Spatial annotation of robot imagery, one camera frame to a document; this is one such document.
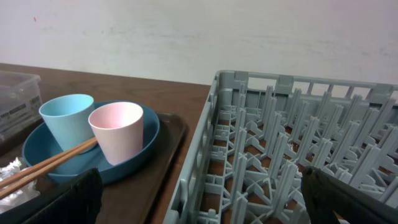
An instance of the cup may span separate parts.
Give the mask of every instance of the cup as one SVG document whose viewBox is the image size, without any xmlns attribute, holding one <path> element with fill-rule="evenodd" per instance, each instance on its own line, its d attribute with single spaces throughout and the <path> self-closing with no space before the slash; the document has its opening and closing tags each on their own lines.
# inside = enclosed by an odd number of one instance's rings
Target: cup
<svg viewBox="0 0 398 224">
<path fill-rule="evenodd" d="M 93 111 L 94 99 L 85 94 L 61 96 L 44 103 L 39 109 L 47 127 L 64 151 L 94 137 L 87 122 Z"/>
<path fill-rule="evenodd" d="M 104 105 L 92 112 L 88 122 L 111 165 L 120 164 L 142 150 L 144 111 L 130 102 Z"/>
</svg>

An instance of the clear plastic container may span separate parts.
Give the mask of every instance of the clear plastic container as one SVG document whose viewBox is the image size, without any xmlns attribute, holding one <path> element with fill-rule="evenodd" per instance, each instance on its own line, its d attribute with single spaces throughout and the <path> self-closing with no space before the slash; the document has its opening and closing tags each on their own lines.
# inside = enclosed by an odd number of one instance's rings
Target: clear plastic container
<svg viewBox="0 0 398 224">
<path fill-rule="evenodd" d="M 0 143 L 40 119 L 39 81 L 38 75 L 0 71 Z"/>
</svg>

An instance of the blue plate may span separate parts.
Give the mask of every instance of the blue plate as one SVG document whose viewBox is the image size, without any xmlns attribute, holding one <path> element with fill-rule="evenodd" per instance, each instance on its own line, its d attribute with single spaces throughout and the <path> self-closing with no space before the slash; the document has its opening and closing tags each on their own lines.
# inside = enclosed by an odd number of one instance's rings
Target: blue plate
<svg viewBox="0 0 398 224">
<path fill-rule="evenodd" d="M 117 101 L 95 103 L 95 108 L 113 102 Z M 154 147 L 151 147 L 151 145 L 160 129 L 160 122 L 156 113 L 142 104 L 138 103 L 138 105 L 144 110 L 144 145 L 139 154 L 128 161 L 112 166 L 105 159 L 100 146 L 96 145 L 93 149 L 58 166 L 48 174 L 48 177 L 56 183 L 63 183 L 90 168 L 98 168 L 103 183 L 108 184 L 134 172 L 152 154 Z M 28 166 L 34 166 L 60 152 L 62 152 L 61 147 L 45 123 L 39 125 L 29 135 L 22 148 L 22 156 Z"/>
</svg>

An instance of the plastic container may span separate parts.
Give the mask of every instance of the plastic container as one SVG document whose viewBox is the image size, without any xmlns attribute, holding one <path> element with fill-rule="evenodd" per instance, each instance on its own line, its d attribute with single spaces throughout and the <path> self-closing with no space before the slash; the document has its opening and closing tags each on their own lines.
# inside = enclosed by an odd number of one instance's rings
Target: plastic container
<svg viewBox="0 0 398 224">
<path fill-rule="evenodd" d="M 38 75 L 0 71 L 0 143 L 40 119 Z"/>
<path fill-rule="evenodd" d="M 308 223 L 300 189 L 305 166 L 396 208 L 396 90 L 217 72 L 164 224 Z"/>
</svg>

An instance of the tissue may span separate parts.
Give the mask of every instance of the tissue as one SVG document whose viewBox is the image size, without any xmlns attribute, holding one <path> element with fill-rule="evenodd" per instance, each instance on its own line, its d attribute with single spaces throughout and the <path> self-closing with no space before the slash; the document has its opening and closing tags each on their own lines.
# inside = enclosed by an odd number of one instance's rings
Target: tissue
<svg viewBox="0 0 398 224">
<path fill-rule="evenodd" d="M 26 167 L 27 166 L 22 158 L 17 157 L 8 166 L 0 168 L 0 181 L 14 174 L 17 174 L 20 171 L 23 171 L 24 169 L 26 169 Z M 23 186 L 23 188 L 0 200 L 0 214 L 40 195 L 40 192 L 36 191 L 35 186 L 36 180 L 30 182 L 29 184 Z"/>
</svg>

